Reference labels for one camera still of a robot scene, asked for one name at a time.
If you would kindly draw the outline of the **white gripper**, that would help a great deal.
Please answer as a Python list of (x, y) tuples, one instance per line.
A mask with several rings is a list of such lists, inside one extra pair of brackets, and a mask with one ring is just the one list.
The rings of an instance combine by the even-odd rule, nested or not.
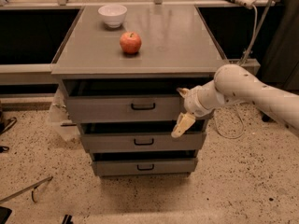
[(185, 134), (195, 123), (195, 117), (201, 118), (215, 109), (213, 86), (196, 86), (192, 89), (177, 88), (177, 92), (184, 98), (184, 107), (188, 113), (178, 115), (177, 123), (171, 132), (173, 138), (179, 138)]

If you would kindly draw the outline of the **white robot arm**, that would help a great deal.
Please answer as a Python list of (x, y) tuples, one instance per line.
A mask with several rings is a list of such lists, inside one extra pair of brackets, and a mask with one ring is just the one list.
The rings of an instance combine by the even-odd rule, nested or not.
[(180, 113), (171, 136), (181, 137), (195, 120), (218, 107), (247, 102), (268, 117), (299, 136), (299, 96), (268, 86), (242, 66), (226, 64), (220, 67), (212, 81), (191, 89), (178, 88), (184, 99), (186, 113)]

